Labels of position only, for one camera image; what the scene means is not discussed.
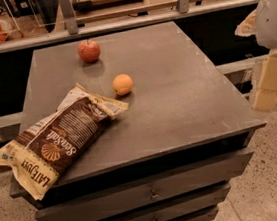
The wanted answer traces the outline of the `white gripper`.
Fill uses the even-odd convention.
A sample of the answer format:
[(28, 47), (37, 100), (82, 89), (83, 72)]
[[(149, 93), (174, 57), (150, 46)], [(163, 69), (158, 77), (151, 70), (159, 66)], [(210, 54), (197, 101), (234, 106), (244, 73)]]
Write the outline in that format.
[[(255, 11), (236, 27), (235, 35), (254, 35), (260, 46), (277, 48), (277, 0), (261, 0)], [(277, 49), (271, 50), (262, 64), (253, 108), (270, 112), (277, 105)]]

